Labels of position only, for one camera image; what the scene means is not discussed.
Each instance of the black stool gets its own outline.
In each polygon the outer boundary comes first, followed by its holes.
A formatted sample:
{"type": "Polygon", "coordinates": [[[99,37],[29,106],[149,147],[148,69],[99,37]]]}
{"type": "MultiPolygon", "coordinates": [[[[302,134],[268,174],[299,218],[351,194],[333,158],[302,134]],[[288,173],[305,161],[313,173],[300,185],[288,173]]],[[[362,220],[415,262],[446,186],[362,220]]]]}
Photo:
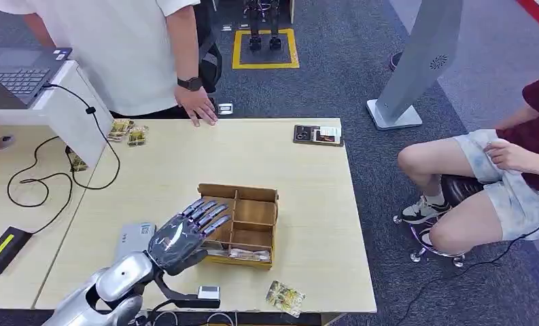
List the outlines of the black stool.
{"type": "MultiPolygon", "coordinates": [[[[477,181],[477,179],[475,178],[461,177],[458,175],[442,175],[441,176],[441,190],[443,192],[443,198],[453,208],[459,205],[468,197],[482,191],[483,184],[479,183],[479,181],[477,181]]],[[[446,213],[447,212],[435,214],[435,216],[431,217],[426,223],[430,225],[435,224],[437,222],[437,219],[446,213]]],[[[402,222],[402,220],[399,218],[398,215],[394,216],[393,220],[396,224],[399,224],[402,222]]],[[[457,255],[450,255],[448,253],[442,253],[436,250],[435,248],[428,247],[424,245],[423,242],[421,242],[421,239],[419,239],[419,235],[413,228],[413,225],[410,225],[410,229],[411,229],[411,232],[413,233],[413,236],[415,237],[415,240],[417,240],[417,242],[419,242],[419,244],[421,245],[420,250],[413,251],[409,255],[412,261],[416,263],[421,261],[421,256],[423,256],[426,252],[431,251],[432,253],[435,253],[436,255],[439,255],[439,256],[450,257],[453,260],[453,265],[457,267],[463,267],[464,260],[465,260],[465,253],[459,253],[457,255]]]]}

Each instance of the robotic hand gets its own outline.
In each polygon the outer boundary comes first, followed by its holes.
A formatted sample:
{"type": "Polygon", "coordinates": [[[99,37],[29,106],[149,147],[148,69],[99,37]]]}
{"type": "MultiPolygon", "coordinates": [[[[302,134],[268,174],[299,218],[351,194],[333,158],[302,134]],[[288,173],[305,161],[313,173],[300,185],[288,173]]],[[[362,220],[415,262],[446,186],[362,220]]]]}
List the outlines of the robotic hand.
{"type": "Polygon", "coordinates": [[[163,281],[165,272],[175,276],[205,258],[207,252],[197,249],[230,219],[224,215],[211,223],[228,208],[226,204],[217,205],[214,200],[206,203],[200,199],[176,214],[153,235],[146,251],[131,253],[97,271],[59,304],[44,326],[127,325],[141,310],[143,290],[152,281],[180,308],[219,308],[219,299],[181,294],[170,290],[163,281]],[[99,300],[111,311],[97,310],[99,300]]]}

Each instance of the wooden compartment box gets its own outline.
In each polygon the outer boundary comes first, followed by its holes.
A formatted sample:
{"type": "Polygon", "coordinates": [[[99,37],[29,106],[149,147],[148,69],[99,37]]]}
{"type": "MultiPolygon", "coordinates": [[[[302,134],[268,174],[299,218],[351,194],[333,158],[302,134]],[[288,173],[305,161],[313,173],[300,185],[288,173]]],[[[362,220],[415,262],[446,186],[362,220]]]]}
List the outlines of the wooden compartment box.
{"type": "Polygon", "coordinates": [[[206,260],[223,264],[237,264],[269,269],[275,252],[275,225],[277,223],[277,190],[214,185],[201,183],[197,189],[205,200],[226,203],[226,214],[231,220],[210,235],[204,247],[218,248],[226,255],[209,255],[206,260]],[[231,249],[268,251],[268,261],[255,261],[229,257],[231,249]]]}

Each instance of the backpack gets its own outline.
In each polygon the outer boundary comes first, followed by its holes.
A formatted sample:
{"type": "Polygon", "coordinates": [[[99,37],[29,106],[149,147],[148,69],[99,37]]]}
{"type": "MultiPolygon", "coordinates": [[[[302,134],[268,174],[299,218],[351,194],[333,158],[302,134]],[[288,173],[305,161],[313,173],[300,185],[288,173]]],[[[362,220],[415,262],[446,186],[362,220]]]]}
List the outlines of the backpack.
{"type": "Polygon", "coordinates": [[[217,30],[213,30],[217,22],[217,14],[213,2],[204,0],[193,6],[197,24],[197,41],[199,44],[199,77],[207,93],[215,92],[215,85],[221,78],[223,58],[215,43],[217,30]]]}

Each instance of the white shirt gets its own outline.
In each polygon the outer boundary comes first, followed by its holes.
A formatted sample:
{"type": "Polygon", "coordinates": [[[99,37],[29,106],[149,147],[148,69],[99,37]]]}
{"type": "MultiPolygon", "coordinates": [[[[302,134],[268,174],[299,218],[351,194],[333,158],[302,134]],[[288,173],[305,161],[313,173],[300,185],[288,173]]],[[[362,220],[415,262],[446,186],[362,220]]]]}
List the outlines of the white shirt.
{"type": "Polygon", "coordinates": [[[37,13],[58,47],[73,48],[111,111],[140,115],[177,105],[165,17],[199,0],[0,0],[11,14],[37,13]]]}

